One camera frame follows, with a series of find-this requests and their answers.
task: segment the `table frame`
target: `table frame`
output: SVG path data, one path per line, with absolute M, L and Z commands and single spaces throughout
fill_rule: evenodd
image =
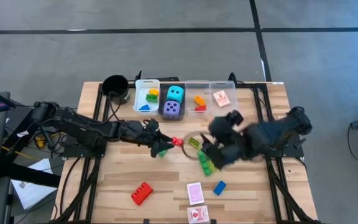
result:
M 140 79 L 140 76 L 141 76 L 141 74 L 136 76 L 135 79 L 136 80 Z M 264 121 L 264 114 L 262 112 L 262 107 L 261 107 L 261 98 L 259 96 L 259 92 L 261 91 L 263 94 L 264 102 L 265 102 L 267 119 L 269 122 L 274 121 L 272 109 L 270 106 L 269 93 L 268 93 L 266 83 L 238 83 L 237 78 L 236 78 L 235 74 L 233 74 L 233 73 L 230 74 L 229 80 L 233 81 L 236 84 L 236 88 L 249 88 L 254 92 L 255 106 L 256 106 L 259 122 Z M 130 84 L 129 88 L 134 88 L 134 84 Z M 94 107 L 93 119 L 97 119 L 97 117 L 99 115 L 102 97 L 103 96 L 102 96 L 102 92 L 101 92 L 101 84 L 99 84 L 98 95 L 97 95 L 96 103 L 95 103 L 95 107 Z M 104 109 L 103 109 L 104 111 L 103 111 L 103 118 L 102 118 L 103 121 L 108 118 L 110 103 L 111 103 L 110 101 L 106 100 L 106 102 L 104 104 Z M 301 151 L 302 155 L 303 155 L 302 148 L 299 147 L 298 150 Z M 97 185 L 97 181 L 98 181 L 101 157 L 95 158 L 93 170 L 91 171 L 91 173 L 88 177 L 87 173 L 89 170 L 90 161 L 91 161 L 91 158 L 85 158 L 85 162 L 84 162 L 83 170 L 82 170 L 82 174 L 81 174 L 80 188 L 78 190 L 77 196 L 73 199 L 70 206 L 64 211 L 63 215 L 61 217 L 59 217 L 57 220 L 55 220 L 55 223 L 91 223 L 91 217 L 92 217 L 92 213 L 93 213 L 93 205 L 94 205 L 94 200 L 95 200 L 96 185 Z M 299 207 L 299 205 L 295 202 L 294 198 L 289 193 L 288 186 L 287 186 L 287 180 L 285 178 L 285 171 L 284 171 L 284 166 L 283 166 L 283 162 L 282 162 L 282 156 L 277 156 L 275 158 L 275 161 L 277 163 L 278 175 L 276 174 L 276 172 L 274 170 L 272 159 L 270 157 L 266 157 L 265 161 L 266 161 L 266 165 L 267 165 L 267 172 L 268 172 L 269 183 L 270 183 L 270 191 L 272 194 L 273 208 L 274 208 L 275 219 L 276 219 L 277 223 L 281 223 L 281 224 L 284 224 L 284 223 L 287 223 L 287 224 L 290 224 L 290 223 L 304 223 L 304 224 L 320 223 L 319 221 L 313 220 L 308 215 L 306 215 L 306 213 Z M 89 187 L 91 187 L 91 188 L 90 188 L 89 198 L 88 198 L 88 207 L 86 209 L 86 217 L 84 220 L 79 220 L 80 213 L 81 213 L 80 208 L 82 205 L 83 196 L 85 195 L 85 193 Z M 276 187 L 283 194 L 283 198 L 285 201 L 285 210 L 287 212 L 288 220 L 283 220 L 283 218 L 282 218 Z M 74 212 L 73 221 L 68 221 L 68 219 L 71 217 L 73 212 Z M 295 217 L 294 217 L 293 213 L 295 213 L 297 215 L 297 217 L 299 218 L 299 221 L 295 221 Z M 144 219 L 144 221 L 143 221 L 143 223 L 149 223 L 149 222 L 150 222 L 150 220 L 148 220 L 148 219 Z M 211 223 L 217 223 L 217 220 L 211 220 Z

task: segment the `plastic bin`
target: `plastic bin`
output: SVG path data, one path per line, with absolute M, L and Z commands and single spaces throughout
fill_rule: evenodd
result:
M 171 86 L 179 86 L 181 88 L 184 89 L 184 93 L 183 93 L 183 98 L 180 104 L 180 110 L 179 110 L 179 114 L 177 116 L 173 116 L 173 115 L 165 115 L 164 114 L 164 104 L 167 100 L 167 93 L 168 93 L 168 89 Z M 162 117 L 162 119 L 165 120 L 181 120 L 183 119 L 183 116 L 185 115 L 185 105 L 186 105 L 186 86 L 185 84 L 161 84 L 160 86 L 160 108 L 159 108 L 159 113 Z
M 237 91 L 233 81 L 213 81 L 209 84 L 209 88 L 211 90 L 211 111 L 214 116 L 225 116 L 228 112 L 238 110 Z M 214 93 L 219 91 L 224 91 L 229 98 L 230 104 L 219 107 L 214 97 Z
M 188 80 L 186 86 L 186 113 L 190 116 L 201 116 L 209 114 L 211 111 L 211 90 L 208 80 Z M 195 96 L 200 96 L 205 101 L 206 109 L 204 111 L 196 111 L 198 104 L 195 102 Z
M 146 95 L 150 94 L 150 89 L 158 90 L 159 94 L 161 95 L 160 91 L 160 81 L 158 80 L 137 80 L 135 82 L 136 93 L 135 93 L 135 103 L 134 103 L 134 111 L 139 116 L 155 116 L 158 115 L 158 107 L 159 102 L 157 97 L 157 102 L 149 102 L 146 100 Z M 148 105 L 150 110 L 139 110 L 142 106 Z

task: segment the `blue lego brick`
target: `blue lego brick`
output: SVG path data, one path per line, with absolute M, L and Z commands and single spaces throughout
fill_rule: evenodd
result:
M 217 195 L 217 196 L 219 196 L 221 193 L 222 193 L 222 191 L 223 191 L 223 189 L 226 187 L 226 184 L 223 182 L 223 181 L 220 181 L 218 184 L 217 184 L 217 186 L 215 187 L 215 189 L 214 189 L 214 193 Z

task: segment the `purple dice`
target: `purple dice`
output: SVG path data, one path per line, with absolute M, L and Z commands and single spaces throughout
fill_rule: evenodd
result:
M 168 100 L 164 104 L 164 115 L 178 116 L 180 111 L 180 103 Z

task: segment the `playing card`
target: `playing card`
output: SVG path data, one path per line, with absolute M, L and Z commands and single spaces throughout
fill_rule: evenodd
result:
M 203 190 L 201 189 L 201 183 L 188 184 L 187 193 L 189 195 L 190 205 L 204 203 L 204 195 Z
M 214 98 L 215 98 L 216 102 L 218 103 L 219 107 L 226 106 L 226 105 L 230 104 L 230 100 L 223 90 L 217 91 L 216 93 L 214 93 Z
M 189 223 L 206 223 L 209 222 L 208 208 L 206 205 L 187 208 Z

